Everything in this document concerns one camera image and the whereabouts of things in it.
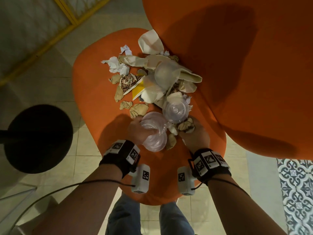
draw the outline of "orange upholstery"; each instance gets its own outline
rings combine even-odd
[[[226,133],[257,154],[313,159],[313,0],[143,0]]]
[[[118,56],[120,47],[127,44],[133,55],[143,57],[138,45],[139,37],[147,30],[139,28],[123,29],[111,33],[93,43],[80,53],[73,66],[73,91],[75,101],[81,115],[94,138],[100,153],[117,139],[126,136],[126,129],[130,123],[129,110],[120,110],[119,102],[116,103],[114,95],[117,85],[108,81],[113,73],[109,72],[107,64],[101,61],[112,56]],[[131,68],[131,73],[137,73],[136,68]],[[191,115],[196,116],[210,133],[210,147],[220,152],[223,156],[226,149],[226,135],[224,130],[215,120],[206,102],[194,101]],[[123,101],[131,101],[131,93],[124,96]],[[149,111],[159,111],[158,108],[149,105]],[[150,185],[146,194],[135,194],[129,187],[121,187],[123,192],[131,198],[147,205],[161,205],[180,197],[177,185],[177,169],[187,166],[190,154],[181,139],[177,140],[175,147],[169,151],[162,150],[152,153],[143,146],[139,146],[141,152],[141,164],[150,166]],[[124,183],[131,183],[131,177],[126,176]]]

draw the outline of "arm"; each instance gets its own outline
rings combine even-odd
[[[142,116],[136,117],[127,130],[127,140],[139,145],[156,129],[144,129]],[[121,181],[122,171],[113,164],[100,165],[85,181],[112,179]],[[97,235],[119,184],[95,182],[79,185],[34,230],[33,235]]]
[[[200,122],[195,118],[193,120],[193,133],[180,132],[179,135],[194,154],[198,149],[209,148],[210,137]],[[237,184],[228,174],[216,174],[213,178]],[[227,235],[286,235],[272,218],[239,188],[216,180],[210,180],[207,186]]]

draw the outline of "floral tile pattern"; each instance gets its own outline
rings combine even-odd
[[[277,159],[289,235],[313,234],[313,162]]]

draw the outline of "person's right arm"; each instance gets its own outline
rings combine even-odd
[[[181,132],[188,149],[195,153],[198,149],[209,148],[210,137],[200,122],[194,119],[193,133]],[[227,174],[217,174],[213,178],[237,183]],[[260,206],[241,189],[229,183],[210,180],[207,184],[218,215],[227,235],[286,235]]]

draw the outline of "leg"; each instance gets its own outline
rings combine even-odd
[[[186,217],[175,202],[161,205],[160,214],[161,235],[194,235]]]
[[[109,216],[105,235],[140,235],[140,204],[124,193]]]

